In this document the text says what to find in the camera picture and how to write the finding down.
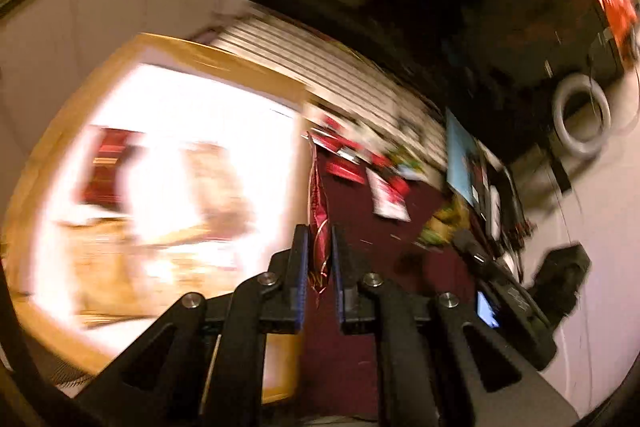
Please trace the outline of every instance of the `red carpet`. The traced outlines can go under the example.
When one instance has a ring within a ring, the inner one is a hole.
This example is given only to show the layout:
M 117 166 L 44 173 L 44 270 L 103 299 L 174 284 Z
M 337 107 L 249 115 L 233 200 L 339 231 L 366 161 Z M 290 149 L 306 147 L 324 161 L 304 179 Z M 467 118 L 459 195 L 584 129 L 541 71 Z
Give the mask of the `red carpet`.
M 328 156 L 322 150 L 318 156 L 324 172 Z M 473 280 L 455 252 L 450 248 L 427 252 L 413 245 L 423 224 L 444 204 L 435 188 L 412 183 L 406 198 L 411 222 L 402 223 L 373 214 L 369 185 L 328 174 L 323 182 L 331 223 L 343 227 L 350 247 L 366 254 L 374 271 L 394 279 L 408 291 L 422 295 L 452 291 L 462 301 L 474 300 Z M 297 414 L 376 419 L 378 377 L 373 337 L 340 333 L 333 281 L 322 293 L 318 307 L 316 304 L 316 296 L 309 289 Z

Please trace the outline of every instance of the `metal screw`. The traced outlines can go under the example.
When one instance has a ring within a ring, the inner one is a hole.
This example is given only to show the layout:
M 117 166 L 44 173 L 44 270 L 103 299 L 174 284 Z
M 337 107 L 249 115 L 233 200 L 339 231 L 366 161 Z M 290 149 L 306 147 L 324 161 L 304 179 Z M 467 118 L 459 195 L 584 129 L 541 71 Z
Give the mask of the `metal screw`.
M 442 304 L 445 308 L 455 308 L 458 304 L 460 304 L 460 300 L 451 292 L 443 293 L 439 297 L 439 299 L 440 304 Z
M 375 272 L 369 272 L 364 275 L 362 281 L 367 285 L 373 288 L 380 286 L 384 280 L 382 279 L 382 275 Z
M 185 308 L 197 308 L 202 302 L 202 295 L 196 292 L 187 293 L 182 296 L 180 302 Z
M 273 286 L 278 282 L 278 276 L 274 272 L 262 272 L 258 275 L 258 282 L 262 286 Z

